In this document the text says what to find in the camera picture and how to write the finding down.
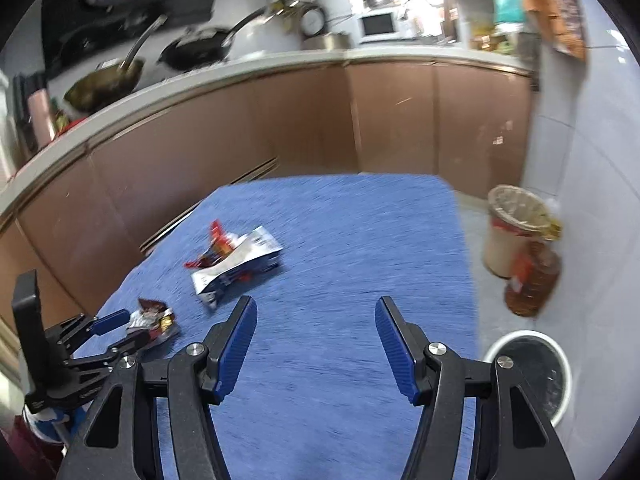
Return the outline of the dark red sleeve forearm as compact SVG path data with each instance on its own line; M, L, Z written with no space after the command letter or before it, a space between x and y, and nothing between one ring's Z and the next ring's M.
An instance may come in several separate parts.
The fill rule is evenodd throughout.
M1 431L1 480L55 479L62 461L62 443L39 439L21 416L9 432Z

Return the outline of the blue white gloved hand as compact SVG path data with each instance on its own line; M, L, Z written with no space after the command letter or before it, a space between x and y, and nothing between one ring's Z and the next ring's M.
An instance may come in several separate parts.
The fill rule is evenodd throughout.
M83 406L71 411L45 408L36 414L29 411L27 405L23 406L24 422L35 437L46 443L64 446L70 446L86 414Z

